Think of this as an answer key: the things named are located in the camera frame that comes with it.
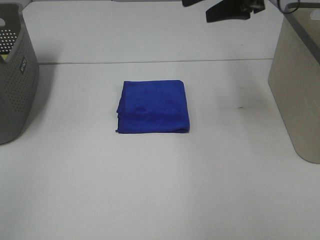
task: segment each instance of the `label on basket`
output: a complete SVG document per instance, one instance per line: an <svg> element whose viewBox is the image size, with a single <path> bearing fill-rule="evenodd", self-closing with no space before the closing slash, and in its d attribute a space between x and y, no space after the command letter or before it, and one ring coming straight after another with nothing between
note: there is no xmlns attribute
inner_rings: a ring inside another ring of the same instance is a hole
<svg viewBox="0 0 320 240"><path fill-rule="evenodd" d="M19 67L20 72L21 72L22 74L24 74L25 69L26 69L26 66L27 66L27 60L26 60L26 58L23 56L22 61L21 61L21 64L20 64L20 67Z"/></svg>

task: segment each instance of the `white table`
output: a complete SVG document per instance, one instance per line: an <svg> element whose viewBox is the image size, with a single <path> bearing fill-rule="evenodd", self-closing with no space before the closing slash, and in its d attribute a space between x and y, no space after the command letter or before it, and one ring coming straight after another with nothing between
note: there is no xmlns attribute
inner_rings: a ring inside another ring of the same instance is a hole
<svg viewBox="0 0 320 240"><path fill-rule="evenodd" d="M249 20L206 23L217 2L32 2L23 16L41 63L272 59L278 9L268 2Z"/></svg>
<svg viewBox="0 0 320 240"><path fill-rule="evenodd" d="M271 60L42 65L0 146L3 240L318 240L320 165L299 158ZM125 80L181 79L190 133L118 134Z"/></svg>

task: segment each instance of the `microfiber cloth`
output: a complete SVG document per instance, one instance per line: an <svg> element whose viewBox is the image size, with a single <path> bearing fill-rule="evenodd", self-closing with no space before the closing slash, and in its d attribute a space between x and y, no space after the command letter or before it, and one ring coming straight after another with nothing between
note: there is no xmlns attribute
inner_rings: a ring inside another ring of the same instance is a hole
<svg viewBox="0 0 320 240"><path fill-rule="evenodd" d="M187 133L190 129L180 80L125 81L116 112L120 134Z"/></svg>

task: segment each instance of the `gray basket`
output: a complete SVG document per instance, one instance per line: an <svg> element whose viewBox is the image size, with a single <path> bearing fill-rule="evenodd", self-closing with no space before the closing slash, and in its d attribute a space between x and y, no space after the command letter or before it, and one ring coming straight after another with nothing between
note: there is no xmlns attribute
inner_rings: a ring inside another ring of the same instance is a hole
<svg viewBox="0 0 320 240"><path fill-rule="evenodd" d="M39 64L23 16L22 5L0 3L0 144L16 138L31 109Z"/></svg>

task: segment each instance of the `black cable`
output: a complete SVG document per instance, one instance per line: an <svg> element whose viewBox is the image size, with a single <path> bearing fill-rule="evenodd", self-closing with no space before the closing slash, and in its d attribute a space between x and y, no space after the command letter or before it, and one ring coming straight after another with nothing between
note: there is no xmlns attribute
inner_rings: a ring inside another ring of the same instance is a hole
<svg viewBox="0 0 320 240"><path fill-rule="evenodd" d="M292 10L292 11L283 11L283 10L281 9L280 0L276 0L276 4L277 4L277 7L278 7L279 11L280 11L281 13L283 13L283 14L292 14L292 13L294 13L295 11L297 11L297 10L300 8L300 0L298 0L298 5L297 5L296 8L295 8L294 10Z"/></svg>

